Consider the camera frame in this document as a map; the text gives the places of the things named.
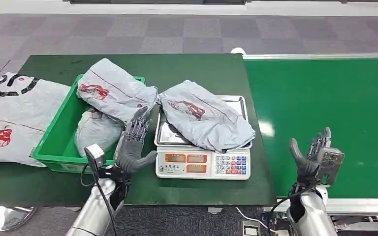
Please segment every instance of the keypad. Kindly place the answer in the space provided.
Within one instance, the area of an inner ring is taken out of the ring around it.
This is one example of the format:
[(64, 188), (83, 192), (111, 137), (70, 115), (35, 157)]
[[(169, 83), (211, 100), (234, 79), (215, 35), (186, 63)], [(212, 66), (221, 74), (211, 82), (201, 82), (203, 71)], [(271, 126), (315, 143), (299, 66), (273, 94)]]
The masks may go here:
[(215, 156), (215, 173), (246, 175), (247, 157), (246, 156)]

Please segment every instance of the green bin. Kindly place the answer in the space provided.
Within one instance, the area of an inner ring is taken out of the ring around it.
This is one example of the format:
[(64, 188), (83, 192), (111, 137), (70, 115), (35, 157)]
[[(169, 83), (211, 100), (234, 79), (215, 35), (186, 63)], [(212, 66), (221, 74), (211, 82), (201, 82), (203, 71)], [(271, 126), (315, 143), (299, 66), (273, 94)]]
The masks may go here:
[[(82, 114), (91, 106), (77, 97), (77, 82), (83, 75), (77, 76), (59, 110), (47, 127), (46, 132), (32, 152), (32, 157), (45, 164), (52, 171), (80, 173), (88, 162), (79, 155), (74, 144), (74, 133)], [(145, 83), (144, 77), (134, 78)], [(106, 166), (113, 164), (116, 143), (105, 154)]]

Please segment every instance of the white plastic bag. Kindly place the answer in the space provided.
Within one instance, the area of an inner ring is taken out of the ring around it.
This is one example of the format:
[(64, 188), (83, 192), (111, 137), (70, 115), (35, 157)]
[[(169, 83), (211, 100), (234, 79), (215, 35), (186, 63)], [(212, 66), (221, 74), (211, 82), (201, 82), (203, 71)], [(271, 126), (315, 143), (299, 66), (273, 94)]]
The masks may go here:
[(86, 157), (84, 148), (92, 144), (98, 144), (104, 152), (107, 152), (118, 141), (123, 130), (124, 125), (121, 122), (112, 120), (95, 108), (88, 109), (82, 114), (74, 135), (80, 156)]
[(69, 89), (14, 73), (0, 78), (0, 162), (45, 167), (29, 155)]
[(158, 97), (167, 121), (198, 147), (225, 152), (255, 138), (237, 111), (195, 82), (186, 80)]
[(140, 108), (153, 108), (157, 88), (145, 86), (105, 58), (79, 80), (77, 96), (108, 116), (128, 123)]

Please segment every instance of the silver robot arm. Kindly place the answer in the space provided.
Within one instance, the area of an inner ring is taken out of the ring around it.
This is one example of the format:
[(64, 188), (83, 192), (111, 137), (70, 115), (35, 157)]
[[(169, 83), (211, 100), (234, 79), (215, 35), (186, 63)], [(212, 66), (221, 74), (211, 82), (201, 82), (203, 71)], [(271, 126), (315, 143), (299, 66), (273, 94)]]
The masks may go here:
[(97, 144), (85, 148), (88, 164), (99, 186), (93, 186), (66, 236), (104, 236), (109, 224), (114, 223), (113, 218), (124, 205), (131, 174), (153, 163), (157, 156), (157, 152), (152, 151), (141, 157), (149, 114), (147, 107), (143, 107), (127, 123), (115, 150), (113, 166), (102, 167), (106, 163), (105, 155)]
[(287, 217), (298, 236), (337, 236), (325, 210), (328, 200), (325, 186), (333, 184), (344, 154), (330, 146), (331, 130), (328, 127), (324, 134), (318, 134), (311, 142), (307, 157), (302, 155), (295, 139), (290, 141), (298, 178), (291, 191)]
[[(115, 190), (115, 182), (111, 179), (100, 179), (99, 184), (103, 189), (106, 199), (111, 203), (111, 197)], [(122, 209), (123, 205), (124, 201), (121, 201), (114, 209), (112, 204), (110, 204), (114, 217)], [(104, 236), (110, 223), (111, 218), (108, 208), (99, 189), (94, 186), (91, 195), (66, 236)]]

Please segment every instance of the digital scale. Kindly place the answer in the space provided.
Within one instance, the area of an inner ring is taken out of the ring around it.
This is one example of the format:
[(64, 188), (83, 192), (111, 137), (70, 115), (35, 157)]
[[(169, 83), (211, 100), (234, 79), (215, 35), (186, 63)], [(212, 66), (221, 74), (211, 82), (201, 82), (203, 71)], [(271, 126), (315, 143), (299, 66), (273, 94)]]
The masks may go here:
[[(248, 121), (242, 96), (217, 97)], [(167, 122), (163, 110), (158, 115), (154, 143), (157, 146), (156, 175), (159, 178), (247, 180), (250, 177), (251, 142), (225, 154), (196, 147)]]

